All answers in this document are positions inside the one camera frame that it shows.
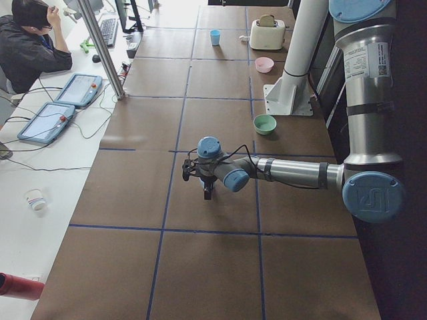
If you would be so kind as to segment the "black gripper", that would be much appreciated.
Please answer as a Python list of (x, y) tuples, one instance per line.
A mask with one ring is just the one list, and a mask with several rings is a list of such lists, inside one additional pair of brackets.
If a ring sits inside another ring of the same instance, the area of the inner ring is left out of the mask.
[(200, 184), (203, 187), (203, 197), (205, 200), (211, 200), (212, 192), (217, 180), (218, 179), (216, 177), (208, 177), (207, 179), (202, 177), (199, 178)]

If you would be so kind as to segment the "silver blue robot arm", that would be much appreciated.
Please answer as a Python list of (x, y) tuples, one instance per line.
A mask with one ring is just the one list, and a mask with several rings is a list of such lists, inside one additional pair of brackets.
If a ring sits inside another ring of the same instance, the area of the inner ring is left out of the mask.
[(369, 223), (382, 223), (404, 207), (399, 177), (402, 158), (388, 139), (394, 109), (391, 98), (390, 44), (396, 26), (394, 1), (302, 1), (282, 76), (264, 86), (270, 115), (305, 115), (309, 111), (310, 65), (327, 17), (334, 24), (335, 45), (344, 58), (344, 85), (350, 153), (341, 165), (259, 158), (233, 159), (215, 137), (204, 137), (197, 157), (183, 163), (183, 178), (203, 182), (205, 198), (221, 181), (229, 190), (250, 179), (307, 189), (336, 188), (347, 210)]

